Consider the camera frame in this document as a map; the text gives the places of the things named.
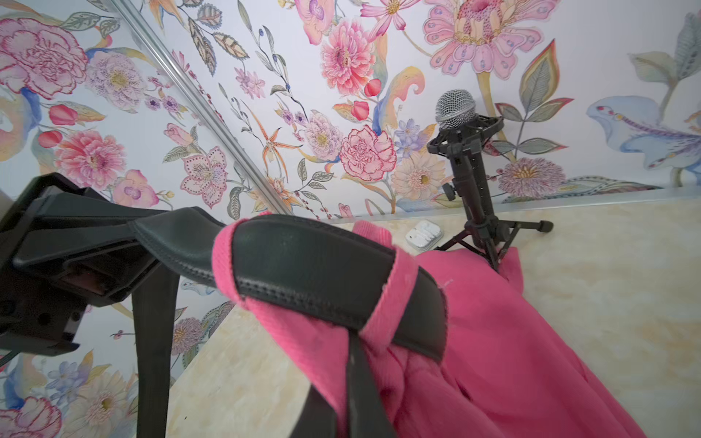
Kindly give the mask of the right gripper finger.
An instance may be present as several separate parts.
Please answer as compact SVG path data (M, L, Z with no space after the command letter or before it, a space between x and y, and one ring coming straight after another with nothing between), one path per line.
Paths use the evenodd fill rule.
M136 434L166 434L178 277L130 224L150 211L113 204L58 173L33 179L1 221L1 348L54 357L78 348L87 306L133 302Z

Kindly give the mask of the pink trousers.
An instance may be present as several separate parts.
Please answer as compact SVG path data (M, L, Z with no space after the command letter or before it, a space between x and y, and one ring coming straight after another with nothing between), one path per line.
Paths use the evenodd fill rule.
M361 331L393 437L640 437L643 429L523 296L516 251L500 270L467 251L410 255L391 233L360 221L349 230L412 257L445 297L441 361L396 346L399 299L390 319ZM251 312L310 381L296 437L348 434L345 328L246 299L216 262L227 297Z

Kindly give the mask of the small white case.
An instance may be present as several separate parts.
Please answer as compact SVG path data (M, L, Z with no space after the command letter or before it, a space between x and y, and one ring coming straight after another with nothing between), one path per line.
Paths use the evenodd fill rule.
M431 221L421 220L405 235L409 246L423 253L431 250L443 237L442 228Z

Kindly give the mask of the black microphone on tripod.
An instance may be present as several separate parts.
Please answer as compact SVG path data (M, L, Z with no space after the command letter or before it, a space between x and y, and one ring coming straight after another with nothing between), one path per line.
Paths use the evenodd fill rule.
M453 89L438 99L436 122L439 133L427 144L427 151L449 161L453 179L443 185L443 190L449 201L461 200L467 216L463 231L437 249L447 251L457 245L463 246L498 270L519 231L547 234L554 224L505 221L494 212L482 151L503 130L501 117L478 114L472 94Z

